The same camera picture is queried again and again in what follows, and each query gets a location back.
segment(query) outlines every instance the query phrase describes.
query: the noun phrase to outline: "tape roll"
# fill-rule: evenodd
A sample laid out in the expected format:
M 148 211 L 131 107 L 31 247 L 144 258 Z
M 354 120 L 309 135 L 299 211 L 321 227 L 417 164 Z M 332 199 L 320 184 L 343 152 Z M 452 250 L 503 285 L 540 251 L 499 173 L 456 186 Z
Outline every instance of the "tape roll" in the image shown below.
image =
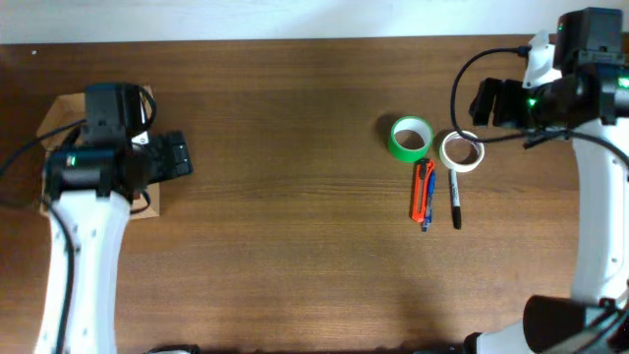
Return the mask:
M 395 134 L 402 131 L 412 131 L 420 135 L 424 140 L 424 146 L 420 148 L 405 148 L 395 139 Z M 393 124 L 389 135 L 389 151 L 395 158 L 402 162 L 415 162 L 426 155 L 432 144 L 432 127 L 420 117 L 402 117 Z
M 470 133 L 467 131 L 463 131 L 463 133 L 471 135 L 474 138 L 477 137 L 473 133 Z M 450 156 L 448 156 L 447 152 L 445 151 L 445 147 L 449 142 L 452 142 L 458 139 L 463 139 L 459 135 L 459 133 L 452 132 L 448 134 L 445 137 L 445 139 L 443 139 L 443 143 L 441 143 L 441 148 L 439 149 L 439 157 L 441 157 L 441 162 L 443 162 L 445 167 L 449 169 L 455 170 L 457 172 L 470 172 L 473 169 L 475 169 L 481 163 L 481 161 L 483 161 L 483 158 L 485 158 L 485 145 L 483 145 L 482 143 L 474 143 L 474 142 L 470 142 L 466 140 L 466 142 L 472 145 L 472 147 L 474 147 L 474 149 L 476 150 L 477 159 L 476 161 L 472 163 L 466 163 L 466 164 L 456 163 L 450 158 Z

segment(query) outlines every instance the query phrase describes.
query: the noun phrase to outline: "white wall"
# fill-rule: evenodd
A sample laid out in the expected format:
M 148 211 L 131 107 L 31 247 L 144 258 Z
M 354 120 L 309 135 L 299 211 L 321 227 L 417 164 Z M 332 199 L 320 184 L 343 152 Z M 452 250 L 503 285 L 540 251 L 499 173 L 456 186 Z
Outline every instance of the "white wall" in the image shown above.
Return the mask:
M 0 43 L 534 33 L 629 0 L 0 0 Z

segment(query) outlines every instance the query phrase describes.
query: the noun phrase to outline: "black marker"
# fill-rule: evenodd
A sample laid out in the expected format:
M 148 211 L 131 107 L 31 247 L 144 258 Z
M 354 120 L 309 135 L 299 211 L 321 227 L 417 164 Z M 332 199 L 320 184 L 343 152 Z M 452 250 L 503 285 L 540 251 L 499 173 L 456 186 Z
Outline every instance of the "black marker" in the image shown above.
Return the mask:
M 450 189 L 452 190 L 452 220 L 454 228 L 461 229 L 461 200 L 459 200 L 459 185 L 456 182 L 456 171 L 450 170 Z

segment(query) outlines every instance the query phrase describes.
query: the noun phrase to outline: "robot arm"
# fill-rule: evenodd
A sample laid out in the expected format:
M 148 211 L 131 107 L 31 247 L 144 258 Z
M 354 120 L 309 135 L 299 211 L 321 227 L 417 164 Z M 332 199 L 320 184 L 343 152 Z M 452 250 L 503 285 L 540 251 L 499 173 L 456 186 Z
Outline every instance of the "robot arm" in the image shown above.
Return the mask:
M 149 101 L 145 121 L 142 96 Z M 52 151 L 44 167 L 51 257 L 35 353 L 115 353 L 118 256 L 134 195 L 149 183 L 192 173 L 182 133 L 151 137 L 155 102 L 143 88 L 86 90 L 86 125 Z M 81 133 L 83 143 L 75 147 Z
M 118 255 L 130 217 L 129 202 L 116 192 L 64 192 L 52 208 L 69 226 L 74 252 L 67 252 L 59 221 L 50 217 L 51 255 L 48 288 L 35 353 L 51 353 L 59 330 L 65 348 L 83 353 L 115 353 L 114 311 Z M 68 257 L 74 257 L 68 269 Z M 68 271 L 74 276 L 65 328 L 60 327 Z
M 499 332 L 469 336 L 470 353 L 626 349 L 618 330 L 627 319 L 629 278 L 629 120 L 623 118 L 629 116 L 629 85 L 621 27 L 620 11 L 589 8 L 566 14 L 559 20 L 554 50 L 550 52 L 552 45 L 539 38 L 531 42 L 530 55 L 538 57 L 530 58 L 524 83 L 496 84 L 488 79 L 492 92 L 481 86 L 479 95 L 495 95 L 495 126 L 518 128 L 529 137 L 540 134 L 544 141 L 585 135 L 611 143 L 620 152 L 593 144 L 592 139 L 573 142 L 579 167 L 580 234 L 571 299 L 533 296 L 522 321 Z M 548 52 L 550 57 L 543 58 Z M 557 78 L 552 67 L 561 69 L 563 77 Z M 486 124 L 488 108 L 473 105 L 475 124 Z

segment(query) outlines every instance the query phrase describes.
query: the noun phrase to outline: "brown wooden surface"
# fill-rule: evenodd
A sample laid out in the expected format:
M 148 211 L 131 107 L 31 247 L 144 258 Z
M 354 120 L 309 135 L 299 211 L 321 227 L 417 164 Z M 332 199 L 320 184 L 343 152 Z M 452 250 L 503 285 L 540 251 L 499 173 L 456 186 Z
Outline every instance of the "brown wooden surface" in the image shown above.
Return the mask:
M 125 234 L 121 353 L 179 342 L 243 350 L 457 342 L 514 322 L 534 293 L 569 293 L 578 232 L 572 149 L 488 146 L 481 166 L 459 177 L 462 231 L 452 227 L 438 162 L 434 224 L 424 234 L 408 215 L 412 166 L 389 154 L 382 132 L 401 114 L 449 130 L 463 63 L 526 41 L 0 46 L 0 160 L 32 137 L 55 95 L 99 82 L 150 84 L 154 131 L 185 132 L 194 175 L 164 183 L 162 215 L 131 222 Z M 480 80 L 519 79 L 524 65 L 508 54 L 475 65 L 460 87 L 461 124 L 471 125 Z M 3 199 L 34 199 L 41 154 L 28 152 L 5 176 Z M 0 351 L 26 353 L 43 311 L 48 225 L 34 212 L 0 208 L 0 217 Z

